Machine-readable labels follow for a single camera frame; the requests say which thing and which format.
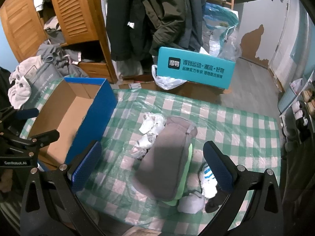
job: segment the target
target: brown patch on door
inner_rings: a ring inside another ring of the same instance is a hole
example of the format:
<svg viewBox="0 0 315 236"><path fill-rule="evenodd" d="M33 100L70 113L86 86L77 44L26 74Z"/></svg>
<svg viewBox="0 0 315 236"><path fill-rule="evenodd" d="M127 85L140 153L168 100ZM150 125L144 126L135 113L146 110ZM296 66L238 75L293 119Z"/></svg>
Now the brown patch on door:
<svg viewBox="0 0 315 236"><path fill-rule="evenodd" d="M258 29L244 34L241 40L242 48L242 57L248 59L254 63L257 63L265 68L268 68L268 59L261 60L259 57L256 57L257 50L260 45L261 36L264 33L265 29L263 25L260 25Z"/></svg>

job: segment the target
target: wardrobe door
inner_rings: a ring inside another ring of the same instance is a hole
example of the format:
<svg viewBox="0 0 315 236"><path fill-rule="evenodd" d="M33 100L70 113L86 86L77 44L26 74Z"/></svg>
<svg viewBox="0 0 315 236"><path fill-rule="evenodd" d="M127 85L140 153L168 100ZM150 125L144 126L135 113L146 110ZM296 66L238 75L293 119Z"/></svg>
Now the wardrobe door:
<svg viewBox="0 0 315 236"><path fill-rule="evenodd" d="M5 0L0 8L5 36L18 62L35 56L47 40L33 0Z"/></svg>
<svg viewBox="0 0 315 236"><path fill-rule="evenodd" d="M51 0L67 44L98 40L88 0Z"/></svg>

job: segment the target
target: blue cardboard box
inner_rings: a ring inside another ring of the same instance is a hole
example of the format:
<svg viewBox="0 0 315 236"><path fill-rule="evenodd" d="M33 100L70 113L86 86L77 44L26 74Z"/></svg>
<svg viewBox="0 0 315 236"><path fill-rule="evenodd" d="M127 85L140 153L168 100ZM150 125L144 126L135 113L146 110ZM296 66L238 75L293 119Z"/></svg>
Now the blue cardboard box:
<svg viewBox="0 0 315 236"><path fill-rule="evenodd" d="M40 150L44 165L69 164L92 140L100 141L117 99L107 79L64 78L43 105L29 136L57 129L58 141Z"/></svg>
<svg viewBox="0 0 315 236"><path fill-rule="evenodd" d="M157 61L157 75L168 76L228 89L235 62L191 52L161 47Z"/></svg>

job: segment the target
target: wooden cabinet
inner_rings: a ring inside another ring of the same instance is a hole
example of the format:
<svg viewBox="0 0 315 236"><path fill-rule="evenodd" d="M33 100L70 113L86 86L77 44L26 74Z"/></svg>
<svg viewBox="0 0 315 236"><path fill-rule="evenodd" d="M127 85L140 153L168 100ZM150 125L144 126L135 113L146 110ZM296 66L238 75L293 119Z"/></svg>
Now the wooden cabinet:
<svg viewBox="0 0 315 236"><path fill-rule="evenodd" d="M34 56L47 37L40 24L33 0L5 0L0 18L13 54L20 63Z"/></svg>
<svg viewBox="0 0 315 236"><path fill-rule="evenodd" d="M106 63L79 63L90 76L107 78L116 83L100 0L51 0L66 43L61 46L96 41ZM33 0L6 0L0 9L1 22L10 47L21 62L34 56L47 40L43 20L34 8Z"/></svg>

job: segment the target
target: silver screw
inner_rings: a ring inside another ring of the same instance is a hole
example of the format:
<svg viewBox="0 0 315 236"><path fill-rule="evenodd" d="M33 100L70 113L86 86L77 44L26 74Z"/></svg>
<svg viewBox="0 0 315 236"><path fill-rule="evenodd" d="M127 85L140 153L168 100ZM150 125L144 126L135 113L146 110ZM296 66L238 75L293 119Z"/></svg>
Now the silver screw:
<svg viewBox="0 0 315 236"><path fill-rule="evenodd" d="M245 171L246 168L243 165L237 165L237 169L239 171Z"/></svg>
<svg viewBox="0 0 315 236"><path fill-rule="evenodd" d="M67 169L67 164L61 164L60 166L59 166L59 169L62 171L62 170L65 170L65 169Z"/></svg>
<svg viewBox="0 0 315 236"><path fill-rule="evenodd" d="M35 174L36 172L37 172L37 168L32 168L32 169L31 169L31 173L32 173L32 174Z"/></svg>
<svg viewBox="0 0 315 236"><path fill-rule="evenodd" d="M273 175L273 171L271 169L267 169L267 173L268 175L272 176Z"/></svg>

